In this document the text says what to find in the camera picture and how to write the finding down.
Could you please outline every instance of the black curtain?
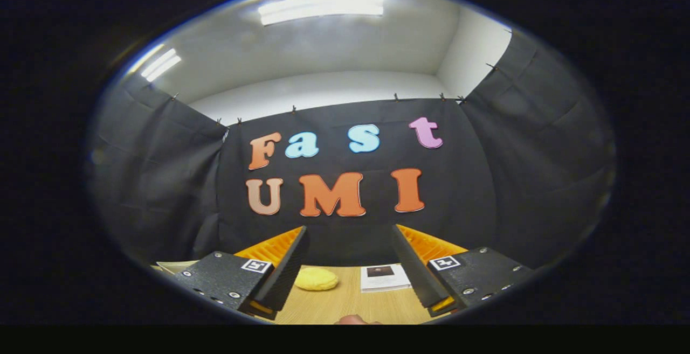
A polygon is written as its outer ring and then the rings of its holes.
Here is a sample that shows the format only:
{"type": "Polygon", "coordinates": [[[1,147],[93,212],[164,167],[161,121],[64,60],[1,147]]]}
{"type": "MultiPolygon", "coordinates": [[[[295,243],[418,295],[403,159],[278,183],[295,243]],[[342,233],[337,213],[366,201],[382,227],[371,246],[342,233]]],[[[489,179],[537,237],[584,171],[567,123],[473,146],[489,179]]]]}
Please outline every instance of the black curtain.
{"type": "Polygon", "coordinates": [[[217,223],[215,175],[226,132],[132,74],[102,96],[87,152],[103,224],[142,261],[196,259],[217,223]]]}
{"type": "Polygon", "coordinates": [[[106,94],[89,152],[91,189],[113,236],[148,262],[235,253],[306,225],[308,264],[397,261],[390,227],[403,224],[465,248],[490,246],[532,268],[556,258],[596,223],[613,170],[612,136],[594,91],[559,55],[513,31],[495,70],[467,97],[373,101],[215,121],[133,75],[106,94]],[[438,124],[424,148],[409,123],[438,124]],[[379,147],[354,153],[348,130],[374,124],[379,147]],[[269,165],[249,170],[254,138],[280,133],[269,165]],[[315,133],[320,152],[288,158],[291,136],[315,133]],[[425,207],[396,212],[390,173],[417,168],[425,207]],[[332,188],[362,173],[361,217],[303,217],[301,175],[332,188]],[[279,177],[281,207],[253,212],[247,179],[279,177]]]}

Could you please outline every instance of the table surface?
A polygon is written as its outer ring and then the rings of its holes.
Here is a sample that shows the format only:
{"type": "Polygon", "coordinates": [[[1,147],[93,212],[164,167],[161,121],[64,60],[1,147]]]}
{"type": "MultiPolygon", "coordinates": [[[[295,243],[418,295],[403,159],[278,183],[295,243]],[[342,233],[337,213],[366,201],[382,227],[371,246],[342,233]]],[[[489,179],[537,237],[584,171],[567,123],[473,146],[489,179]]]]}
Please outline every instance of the table surface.
{"type": "MultiPolygon", "coordinates": [[[[171,265],[176,273],[195,261],[171,265]]],[[[385,292],[362,293],[359,266],[320,266],[338,277],[338,285],[330,290],[303,290],[296,286],[278,312],[276,324],[334,324],[346,315],[359,315],[365,322],[382,324],[421,324],[441,317],[431,317],[422,307],[412,288],[385,292]]]]}

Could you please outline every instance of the orange letter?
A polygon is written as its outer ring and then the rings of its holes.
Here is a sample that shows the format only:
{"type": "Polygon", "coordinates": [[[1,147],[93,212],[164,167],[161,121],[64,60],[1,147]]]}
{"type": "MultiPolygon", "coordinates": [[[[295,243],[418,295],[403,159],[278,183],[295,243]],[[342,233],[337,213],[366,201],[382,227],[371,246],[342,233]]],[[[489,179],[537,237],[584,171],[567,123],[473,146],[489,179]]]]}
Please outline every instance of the orange letter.
{"type": "Polygon", "coordinates": [[[319,175],[304,175],[300,183],[304,185],[304,209],[300,211],[305,217],[318,217],[321,211],[317,209],[319,202],[326,215],[333,214],[335,205],[340,201],[338,215],[341,217],[359,217],[367,211],[360,203],[360,180],[364,177],[359,172],[345,172],[333,185],[333,190],[323,182],[319,175]]]}
{"type": "Polygon", "coordinates": [[[424,208],[424,202],[419,200],[419,187],[417,178],[422,175],[417,168],[404,168],[395,170],[390,175],[397,180],[398,204],[395,206],[397,212],[420,211],[424,208]]]}
{"type": "Polygon", "coordinates": [[[273,156],[275,145],[272,141],[278,142],[280,139],[280,133],[276,131],[276,133],[271,133],[268,136],[254,138],[254,140],[249,141],[249,144],[252,146],[252,162],[249,164],[249,170],[266,167],[268,160],[266,160],[264,155],[268,157],[273,156]]]}
{"type": "Polygon", "coordinates": [[[283,184],[283,179],[273,178],[266,180],[266,184],[271,188],[271,203],[264,206],[261,203],[261,191],[259,187],[264,182],[259,179],[247,180],[247,194],[249,196],[249,207],[261,215],[273,215],[280,210],[280,185],[283,184]]]}

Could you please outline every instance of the orange ridged pad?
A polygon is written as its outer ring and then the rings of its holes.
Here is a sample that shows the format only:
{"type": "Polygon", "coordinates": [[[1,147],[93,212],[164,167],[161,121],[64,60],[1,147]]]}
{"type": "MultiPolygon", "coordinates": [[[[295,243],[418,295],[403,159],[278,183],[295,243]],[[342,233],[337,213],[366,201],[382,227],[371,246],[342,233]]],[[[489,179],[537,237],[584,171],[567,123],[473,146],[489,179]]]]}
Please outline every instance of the orange ridged pad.
{"type": "Polygon", "coordinates": [[[273,263],[274,267],[278,267],[278,264],[283,260],[285,253],[288,253],[290,246],[298,237],[300,231],[301,227],[279,234],[273,238],[266,239],[266,241],[259,242],[254,246],[250,246],[243,251],[239,251],[234,255],[241,256],[241,258],[270,261],[273,263]]]}
{"type": "Polygon", "coordinates": [[[444,256],[457,255],[467,251],[458,245],[451,244],[441,238],[436,238],[432,235],[416,231],[402,225],[395,225],[400,232],[405,236],[407,242],[412,246],[412,250],[417,253],[419,259],[426,266],[429,260],[436,258],[443,258],[444,256]]]}

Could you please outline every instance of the fluorescent light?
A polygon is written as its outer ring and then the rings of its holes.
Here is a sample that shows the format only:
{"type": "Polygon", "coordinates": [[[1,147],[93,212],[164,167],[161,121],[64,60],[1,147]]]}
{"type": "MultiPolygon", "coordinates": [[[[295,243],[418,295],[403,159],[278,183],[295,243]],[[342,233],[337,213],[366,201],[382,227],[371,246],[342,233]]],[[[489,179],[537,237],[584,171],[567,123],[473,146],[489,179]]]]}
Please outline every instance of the fluorescent light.
{"type": "Polygon", "coordinates": [[[165,54],[163,54],[162,57],[159,57],[158,59],[153,61],[152,64],[150,64],[148,67],[146,67],[146,69],[143,70],[143,72],[141,72],[141,76],[142,77],[148,77],[148,75],[151,72],[153,72],[155,69],[157,69],[160,65],[164,64],[165,61],[167,61],[168,59],[173,57],[173,55],[175,55],[175,48],[170,48],[170,50],[168,52],[166,52],[165,54]]]}
{"type": "Polygon", "coordinates": [[[261,24],[329,15],[382,16],[383,0],[283,0],[258,9],[261,24]]]}
{"type": "Polygon", "coordinates": [[[133,64],[132,67],[129,69],[130,74],[132,72],[135,72],[136,70],[138,70],[139,67],[141,67],[141,65],[143,64],[143,62],[147,61],[148,58],[150,58],[153,54],[158,52],[158,50],[160,50],[161,48],[163,48],[163,45],[158,44],[156,47],[153,47],[152,50],[150,50],[149,52],[146,52],[146,54],[144,56],[140,57],[138,59],[138,61],[136,61],[136,63],[133,64]]]}
{"type": "Polygon", "coordinates": [[[182,58],[178,57],[175,55],[174,57],[168,59],[164,64],[161,65],[161,67],[158,67],[155,71],[151,73],[148,77],[146,77],[146,80],[149,82],[153,82],[156,78],[160,77],[163,72],[168,71],[173,65],[178,64],[180,61],[182,61],[182,58]]]}

